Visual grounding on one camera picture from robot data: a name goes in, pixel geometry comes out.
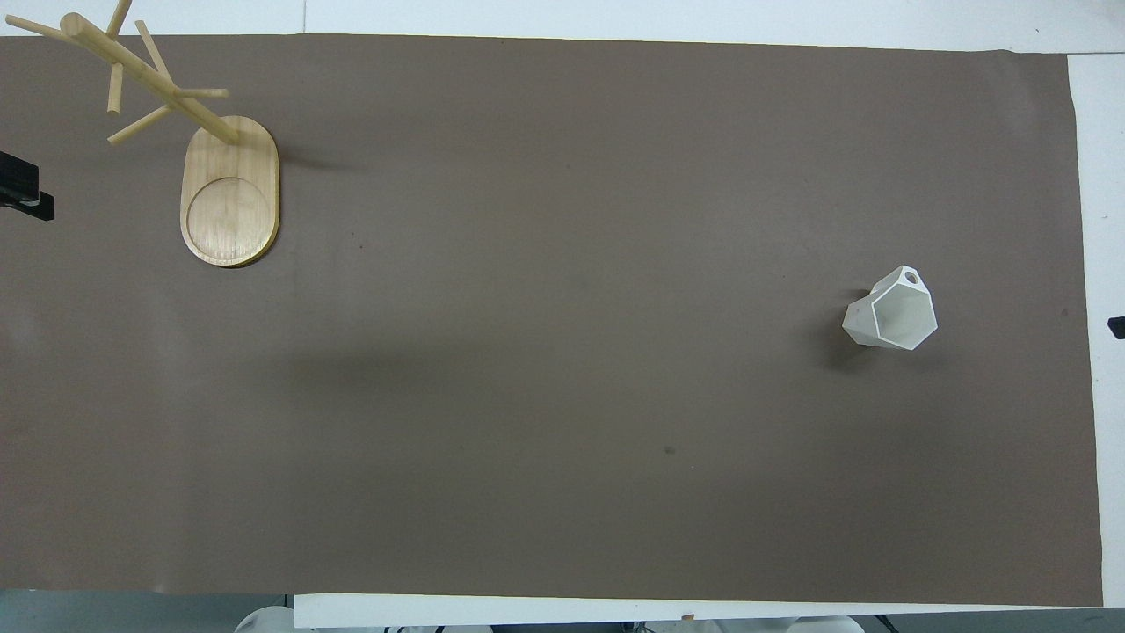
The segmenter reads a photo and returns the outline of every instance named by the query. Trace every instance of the hexagonal cup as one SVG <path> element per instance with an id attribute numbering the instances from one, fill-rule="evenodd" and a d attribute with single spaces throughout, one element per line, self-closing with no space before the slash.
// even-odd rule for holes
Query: hexagonal cup
<path id="1" fill-rule="evenodd" d="M 860 345 L 915 350 L 937 329 L 929 288 L 917 270 L 899 265 L 847 306 L 844 329 Z"/>

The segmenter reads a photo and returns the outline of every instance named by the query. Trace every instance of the black cable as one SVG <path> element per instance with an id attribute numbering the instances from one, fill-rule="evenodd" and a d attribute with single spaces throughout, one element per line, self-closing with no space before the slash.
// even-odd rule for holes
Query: black cable
<path id="1" fill-rule="evenodd" d="M 890 631 L 891 633 L 899 633 L 899 630 L 896 629 L 893 624 L 891 624 L 891 618 L 886 617 L 885 615 L 876 615 L 875 620 L 881 622 L 883 626 L 885 626 L 886 630 Z"/>

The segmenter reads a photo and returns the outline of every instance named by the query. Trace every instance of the brown surface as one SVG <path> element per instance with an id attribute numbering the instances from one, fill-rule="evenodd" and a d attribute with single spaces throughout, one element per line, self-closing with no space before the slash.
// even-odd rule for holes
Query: brown surface
<path id="1" fill-rule="evenodd" d="M 1064 57 L 160 44 L 281 232 L 197 260 L 190 124 L 0 39 L 2 586 L 1100 604 Z M 940 327 L 862 350 L 899 263 Z"/>

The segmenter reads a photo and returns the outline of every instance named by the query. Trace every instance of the wooden base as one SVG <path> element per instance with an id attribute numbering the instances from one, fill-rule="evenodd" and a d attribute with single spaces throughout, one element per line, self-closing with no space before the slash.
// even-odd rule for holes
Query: wooden base
<path id="1" fill-rule="evenodd" d="M 236 144 L 206 129 L 188 143 L 180 232 L 196 256 L 230 268 L 254 261 L 273 244 L 281 220 L 281 180 L 270 133 L 244 116 L 223 120 L 238 130 Z"/>

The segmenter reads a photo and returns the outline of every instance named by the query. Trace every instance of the wooden mug holder stand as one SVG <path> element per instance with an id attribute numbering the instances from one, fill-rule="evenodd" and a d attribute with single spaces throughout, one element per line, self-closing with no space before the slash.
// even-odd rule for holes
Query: wooden mug holder stand
<path id="1" fill-rule="evenodd" d="M 281 219 L 280 160 L 277 144 L 264 127 L 243 116 L 219 117 L 198 99 L 224 98 L 225 89 L 182 89 L 172 81 L 144 21 L 137 30 L 153 65 L 117 42 L 132 0 L 118 0 L 109 27 L 99 29 L 78 13 L 66 13 L 58 28 L 7 16 L 8 24 L 75 44 L 110 64 L 107 111 L 120 114 L 123 74 L 137 80 L 164 105 L 109 136 L 120 143 L 160 120 L 180 111 L 196 121 L 188 143 L 180 191 L 180 232 L 199 259 L 233 268 L 266 254 L 273 244 Z"/>

